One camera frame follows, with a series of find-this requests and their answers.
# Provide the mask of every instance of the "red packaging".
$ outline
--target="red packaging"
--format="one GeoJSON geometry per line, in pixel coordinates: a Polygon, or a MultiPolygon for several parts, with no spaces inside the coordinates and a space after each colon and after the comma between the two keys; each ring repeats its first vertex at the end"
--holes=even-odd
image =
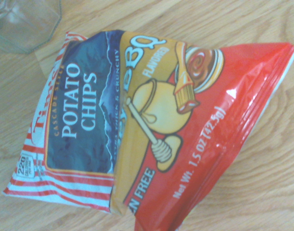
{"type": "Polygon", "coordinates": [[[208,50],[119,30],[67,33],[4,193],[129,207],[136,231],[175,231],[232,164],[293,60],[289,43],[208,50]]]}
{"type": "MultiPolygon", "coordinates": [[[[163,47],[172,50],[165,43],[157,45],[154,50],[163,47]]],[[[128,120],[125,131],[131,130],[134,141],[131,144],[123,141],[121,144],[113,204],[122,202],[130,208],[136,216],[136,231],[174,231],[182,224],[188,213],[211,191],[232,164],[294,59],[294,46],[289,43],[244,44],[209,51],[175,42],[174,52],[178,62],[166,80],[147,80],[137,84],[134,93],[129,91],[128,99],[121,98],[126,101],[127,106],[124,107],[129,108],[126,110],[128,120]],[[179,54],[178,46],[183,46],[179,54]],[[215,58],[208,61],[208,52],[215,54],[215,58]],[[185,66],[184,73],[187,72],[187,77],[193,80],[194,99],[179,107],[177,93],[180,76],[183,77],[184,89],[192,84],[179,70],[182,65],[185,66]],[[206,77],[216,71],[213,80],[214,74],[210,79],[206,77]],[[169,93],[163,87],[167,83],[174,87],[173,92],[169,93]],[[175,96],[175,108],[179,115],[190,112],[186,122],[172,131],[170,128],[180,120],[170,123],[175,117],[171,114],[173,110],[168,108],[168,98],[173,99],[173,95],[167,94],[175,96]],[[139,102],[147,103],[142,107],[139,102]],[[154,126],[152,116],[159,121],[163,111],[170,113],[166,114],[159,126],[154,126]],[[134,123],[139,124],[144,135],[140,136],[137,129],[131,128],[134,123]],[[149,139],[143,160],[131,161],[139,155],[135,145],[145,145],[143,136],[149,139]],[[171,147],[170,162],[162,163],[158,158],[155,146],[159,142],[171,147]],[[125,195],[124,182],[135,172],[135,165],[139,165],[139,170],[125,195]]],[[[157,68],[169,69],[170,66],[161,66],[160,62],[157,68]]],[[[135,74],[138,75],[137,72],[133,73],[132,82],[138,78],[135,74]]]]}

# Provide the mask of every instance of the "clear glass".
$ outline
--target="clear glass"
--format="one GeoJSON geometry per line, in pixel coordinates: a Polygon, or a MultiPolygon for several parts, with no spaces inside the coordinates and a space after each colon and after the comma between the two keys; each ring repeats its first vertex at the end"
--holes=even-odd
{"type": "Polygon", "coordinates": [[[61,20],[61,0],[0,0],[0,49],[30,53],[49,41],[61,20]]]}

